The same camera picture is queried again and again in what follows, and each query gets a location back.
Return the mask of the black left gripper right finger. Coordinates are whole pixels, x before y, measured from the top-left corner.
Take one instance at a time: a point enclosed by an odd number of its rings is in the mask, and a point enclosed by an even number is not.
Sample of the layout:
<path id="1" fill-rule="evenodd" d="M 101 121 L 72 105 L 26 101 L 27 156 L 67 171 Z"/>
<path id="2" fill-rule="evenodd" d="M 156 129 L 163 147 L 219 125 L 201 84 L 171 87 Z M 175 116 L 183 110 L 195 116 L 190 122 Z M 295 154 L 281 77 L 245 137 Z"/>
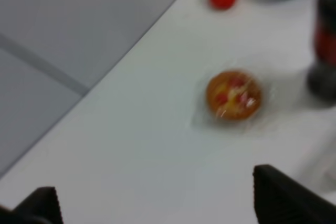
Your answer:
<path id="1" fill-rule="evenodd" d="M 335 223 L 335 205 L 271 165 L 253 171 L 258 223 Z"/>

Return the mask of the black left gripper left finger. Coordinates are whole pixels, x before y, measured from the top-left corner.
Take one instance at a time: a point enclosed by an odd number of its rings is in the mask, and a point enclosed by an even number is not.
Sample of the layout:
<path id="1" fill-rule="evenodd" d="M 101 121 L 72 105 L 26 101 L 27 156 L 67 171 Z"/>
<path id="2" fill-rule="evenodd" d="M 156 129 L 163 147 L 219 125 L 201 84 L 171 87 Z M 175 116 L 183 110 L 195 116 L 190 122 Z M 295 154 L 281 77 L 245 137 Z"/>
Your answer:
<path id="1" fill-rule="evenodd" d="M 63 224 L 55 187 L 39 187 L 13 209 L 1 206 L 1 223 Z"/>

